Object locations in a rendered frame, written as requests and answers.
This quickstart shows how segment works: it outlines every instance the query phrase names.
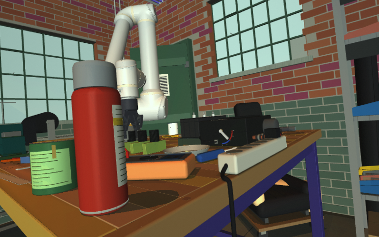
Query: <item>wooden table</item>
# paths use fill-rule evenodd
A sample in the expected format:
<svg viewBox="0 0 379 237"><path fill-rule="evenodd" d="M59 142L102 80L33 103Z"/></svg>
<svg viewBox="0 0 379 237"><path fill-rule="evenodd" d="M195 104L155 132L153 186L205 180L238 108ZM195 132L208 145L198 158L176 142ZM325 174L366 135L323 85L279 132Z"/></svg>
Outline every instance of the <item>wooden table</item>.
<svg viewBox="0 0 379 237"><path fill-rule="evenodd" d="M239 175L233 184L235 213L239 215L262 193L306 158L312 233L324 236L315 142L320 130L283 133L287 148ZM167 147L177 146L167 138ZM29 166L0 163L0 172L31 180ZM187 179L128 181L129 203L104 216L86 217L79 211L78 190L35 196L31 185L0 179L0 205L27 236L39 237L212 237L230 222L227 184L217 160L197 163Z"/></svg>

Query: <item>white vent grille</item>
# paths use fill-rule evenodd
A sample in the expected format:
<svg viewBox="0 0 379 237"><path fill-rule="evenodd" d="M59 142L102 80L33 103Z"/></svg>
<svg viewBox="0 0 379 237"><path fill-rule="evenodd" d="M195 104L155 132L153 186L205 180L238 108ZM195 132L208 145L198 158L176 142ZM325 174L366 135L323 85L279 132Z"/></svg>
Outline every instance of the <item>white vent grille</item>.
<svg viewBox="0 0 379 237"><path fill-rule="evenodd" d="M170 96L169 91L169 74L160 75L160 90L165 96Z"/></svg>

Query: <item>window sill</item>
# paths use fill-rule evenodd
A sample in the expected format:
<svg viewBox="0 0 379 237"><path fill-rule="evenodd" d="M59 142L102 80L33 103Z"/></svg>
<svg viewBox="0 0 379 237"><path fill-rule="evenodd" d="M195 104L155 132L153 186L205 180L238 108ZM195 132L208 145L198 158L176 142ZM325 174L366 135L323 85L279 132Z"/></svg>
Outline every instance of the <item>window sill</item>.
<svg viewBox="0 0 379 237"><path fill-rule="evenodd" d="M247 70L247 71L241 71L241 72L237 72L237 73L233 73L233 74L229 74L229 75L225 75L225 76L221 76L221 77L211 78L210 83L218 82L218 81L222 81L222 80L228 80L228 79L232 79L232 78L236 78L236 77L243 77L243 76L255 74L258 72L269 71L269 70L278 69L278 68L285 68L288 66L301 64L301 63L305 63L305 62L311 62L311 61L313 61L312 55L307 56L307 57L303 57L303 58L292 59L292 60L285 61L285 62L279 62L279 63L275 63L275 64L271 64L268 66Z"/></svg>

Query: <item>light green label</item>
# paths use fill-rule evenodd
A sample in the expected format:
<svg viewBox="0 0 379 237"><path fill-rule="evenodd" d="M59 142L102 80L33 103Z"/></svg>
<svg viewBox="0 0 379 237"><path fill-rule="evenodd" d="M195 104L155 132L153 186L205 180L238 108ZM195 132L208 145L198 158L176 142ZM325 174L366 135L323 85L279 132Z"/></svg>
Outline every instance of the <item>light green label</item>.
<svg viewBox="0 0 379 237"><path fill-rule="evenodd" d="M33 189L56 188L72 183L69 148L30 152Z"/></svg>

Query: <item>spray can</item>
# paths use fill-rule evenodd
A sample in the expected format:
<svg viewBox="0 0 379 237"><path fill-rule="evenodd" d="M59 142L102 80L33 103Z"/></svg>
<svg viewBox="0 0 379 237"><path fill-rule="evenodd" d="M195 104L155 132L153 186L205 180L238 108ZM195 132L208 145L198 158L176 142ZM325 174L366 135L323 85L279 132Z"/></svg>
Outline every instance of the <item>spray can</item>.
<svg viewBox="0 0 379 237"><path fill-rule="evenodd" d="M81 61L73 68L72 115L79 211L114 212L128 202L126 152L115 65Z"/></svg>

